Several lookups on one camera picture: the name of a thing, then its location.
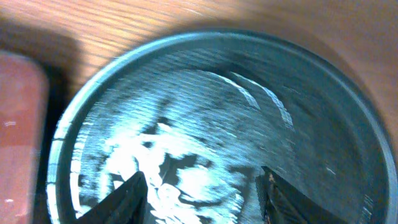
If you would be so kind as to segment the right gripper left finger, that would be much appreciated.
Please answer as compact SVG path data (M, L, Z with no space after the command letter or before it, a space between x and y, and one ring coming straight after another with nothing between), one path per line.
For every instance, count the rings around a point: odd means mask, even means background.
M76 220L77 224L143 224L148 187L143 172L132 177Z

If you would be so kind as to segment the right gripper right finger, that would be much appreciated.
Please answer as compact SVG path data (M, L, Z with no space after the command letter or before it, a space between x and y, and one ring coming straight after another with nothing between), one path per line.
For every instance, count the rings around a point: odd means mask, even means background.
M318 224L345 221L325 210L273 170L256 177L261 216L266 224Z

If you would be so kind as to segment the rectangular brown water tray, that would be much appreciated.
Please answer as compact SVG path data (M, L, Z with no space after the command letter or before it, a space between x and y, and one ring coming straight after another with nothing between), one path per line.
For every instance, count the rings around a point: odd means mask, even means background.
M1 52L1 223L31 223L49 82L26 56Z

